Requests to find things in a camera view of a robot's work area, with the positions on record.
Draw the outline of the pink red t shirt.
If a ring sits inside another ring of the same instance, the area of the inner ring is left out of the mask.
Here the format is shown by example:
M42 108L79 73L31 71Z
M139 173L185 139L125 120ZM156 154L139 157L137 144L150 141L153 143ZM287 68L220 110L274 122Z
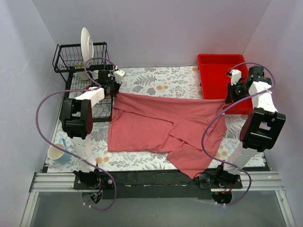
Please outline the pink red t shirt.
M120 93L108 131L108 151L167 153L167 159L190 178L205 171L227 131L222 99L181 99Z

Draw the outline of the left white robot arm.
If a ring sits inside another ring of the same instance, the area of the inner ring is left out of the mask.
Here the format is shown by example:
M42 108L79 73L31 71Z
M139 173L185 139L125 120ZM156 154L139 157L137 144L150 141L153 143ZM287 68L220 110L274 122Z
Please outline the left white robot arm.
M98 80L93 82L81 95L66 98L62 105L62 129L75 146L80 158L80 170L92 172L96 161L92 155L90 134L93 129L93 107L106 97L115 97L122 85L125 72L120 69L113 73L98 71Z

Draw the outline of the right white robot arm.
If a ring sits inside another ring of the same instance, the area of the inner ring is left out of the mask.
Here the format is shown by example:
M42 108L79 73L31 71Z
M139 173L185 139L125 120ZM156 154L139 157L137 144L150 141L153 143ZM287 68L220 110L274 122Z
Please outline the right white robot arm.
M223 164L224 171L214 176L214 182L220 188L227 187L232 181L230 174L238 175L257 153L272 149L286 122L286 116L274 106L272 80L265 77L264 67L249 68L246 79L237 69L230 70L227 75L231 82L227 86L225 103L234 104L250 97L253 109L240 131L238 147L227 159L232 165Z

